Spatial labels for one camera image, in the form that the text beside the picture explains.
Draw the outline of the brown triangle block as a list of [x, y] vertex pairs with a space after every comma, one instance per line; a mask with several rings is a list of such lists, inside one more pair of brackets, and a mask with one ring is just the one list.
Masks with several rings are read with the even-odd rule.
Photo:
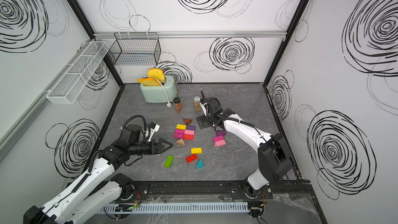
[[192, 120], [191, 120], [191, 119], [184, 118], [184, 119], [183, 119], [183, 122], [185, 123], [185, 125], [189, 125], [189, 124], [192, 123]]

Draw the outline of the purple block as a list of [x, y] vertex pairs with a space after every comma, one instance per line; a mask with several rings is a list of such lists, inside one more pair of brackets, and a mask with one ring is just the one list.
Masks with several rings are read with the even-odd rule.
[[218, 131], [216, 132], [216, 136], [226, 136], [226, 131]]
[[196, 130], [196, 126], [194, 126], [194, 125], [186, 125], [186, 130], [195, 131]]

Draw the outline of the magenta speckled block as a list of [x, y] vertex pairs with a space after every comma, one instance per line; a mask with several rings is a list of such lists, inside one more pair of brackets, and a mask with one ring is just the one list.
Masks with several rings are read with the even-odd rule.
[[182, 133], [174, 133], [173, 137], [176, 139], [183, 139], [184, 134]]

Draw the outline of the light pink block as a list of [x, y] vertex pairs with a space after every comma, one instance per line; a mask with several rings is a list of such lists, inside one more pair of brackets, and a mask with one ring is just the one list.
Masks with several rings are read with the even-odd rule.
[[184, 135], [194, 135], [195, 131], [194, 130], [185, 130]]
[[224, 146], [224, 145], [226, 145], [226, 141], [225, 141], [225, 140], [216, 141], [216, 142], [215, 142], [215, 145], [216, 145], [217, 147]]

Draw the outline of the tan triangle block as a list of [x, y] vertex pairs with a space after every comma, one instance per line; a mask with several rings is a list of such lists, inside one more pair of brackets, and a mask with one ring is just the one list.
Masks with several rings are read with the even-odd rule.
[[182, 146], [185, 146], [185, 145], [186, 145], [183, 139], [177, 140], [176, 143], [177, 143], [178, 145], [182, 145]]

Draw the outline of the red block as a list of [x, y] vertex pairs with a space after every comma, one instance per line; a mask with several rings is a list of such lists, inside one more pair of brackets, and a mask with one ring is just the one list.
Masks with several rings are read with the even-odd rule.
[[184, 134], [183, 139], [192, 141], [194, 139], [194, 135]]
[[195, 161], [197, 158], [198, 158], [198, 156], [197, 156], [196, 153], [191, 154], [190, 156], [188, 156], [188, 157], [186, 158], [186, 162], [187, 162], [187, 163], [191, 163], [191, 162]]

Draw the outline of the green block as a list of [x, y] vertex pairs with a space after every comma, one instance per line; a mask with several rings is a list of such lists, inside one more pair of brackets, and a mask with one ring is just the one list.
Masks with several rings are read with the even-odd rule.
[[166, 168], [169, 168], [169, 167], [171, 166], [173, 160], [174, 160], [174, 157], [171, 156], [171, 155], [169, 155], [168, 158], [167, 158], [166, 161], [165, 161], [164, 166], [165, 166]]

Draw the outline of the teal triangle block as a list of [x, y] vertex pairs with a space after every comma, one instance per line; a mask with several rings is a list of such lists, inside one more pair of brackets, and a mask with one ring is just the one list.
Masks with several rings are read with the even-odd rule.
[[198, 162], [198, 164], [196, 165], [196, 169], [200, 169], [200, 168], [202, 168], [204, 166], [204, 164], [203, 164], [203, 159], [200, 159], [200, 161]]

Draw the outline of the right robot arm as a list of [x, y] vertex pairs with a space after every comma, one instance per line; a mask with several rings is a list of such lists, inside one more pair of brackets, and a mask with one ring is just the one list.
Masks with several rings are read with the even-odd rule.
[[293, 170], [295, 162], [292, 151], [285, 137], [261, 131], [256, 125], [244, 121], [233, 110], [222, 109], [215, 97], [201, 96], [200, 106], [203, 115], [197, 118], [200, 128], [212, 127], [236, 135], [253, 148], [258, 155], [258, 168], [244, 180], [245, 194], [254, 198], [263, 187], [288, 179], [288, 172]]

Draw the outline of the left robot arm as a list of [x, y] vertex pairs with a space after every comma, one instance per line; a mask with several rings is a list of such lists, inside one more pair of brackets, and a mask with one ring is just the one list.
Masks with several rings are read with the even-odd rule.
[[120, 136], [94, 153], [88, 168], [73, 183], [42, 207], [28, 209], [23, 223], [82, 224], [112, 201], [126, 201], [138, 195], [129, 177], [114, 172], [127, 167], [131, 156], [141, 159], [162, 154], [173, 145], [165, 139], [152, 138], [160, 128], [154, 122], [144, 122], [142, 127], [130, 124], [136, 118], [129, 118], [122, 125]]

